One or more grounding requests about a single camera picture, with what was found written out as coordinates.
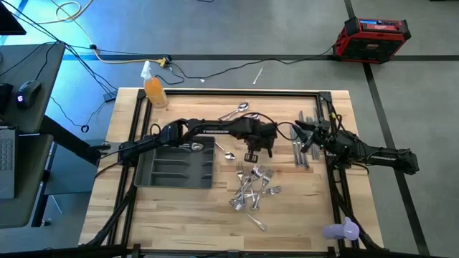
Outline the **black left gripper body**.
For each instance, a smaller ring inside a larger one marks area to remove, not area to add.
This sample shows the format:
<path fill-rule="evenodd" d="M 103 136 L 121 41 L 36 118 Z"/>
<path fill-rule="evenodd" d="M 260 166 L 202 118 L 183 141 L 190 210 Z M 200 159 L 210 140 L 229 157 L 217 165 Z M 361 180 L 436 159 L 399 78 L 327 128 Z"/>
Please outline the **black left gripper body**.
<path fill-rule="evenodd" d="M 244 137 L 249 153 L 271 147 L 271 124 L 249 119 L 250 132 Z"/>

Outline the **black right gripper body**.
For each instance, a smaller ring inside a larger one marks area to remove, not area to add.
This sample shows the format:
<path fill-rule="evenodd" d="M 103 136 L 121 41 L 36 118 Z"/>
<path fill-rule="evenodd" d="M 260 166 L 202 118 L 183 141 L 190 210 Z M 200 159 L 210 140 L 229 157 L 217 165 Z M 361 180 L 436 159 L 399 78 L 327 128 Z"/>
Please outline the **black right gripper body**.
<path fill-rule="evenodd" d="M 311 140 L 317 146 L 337 156 L 346 154 L 346 131 L 330 132 L 331 123 L 319 120 L 309 125 L 313 134 Z"/>

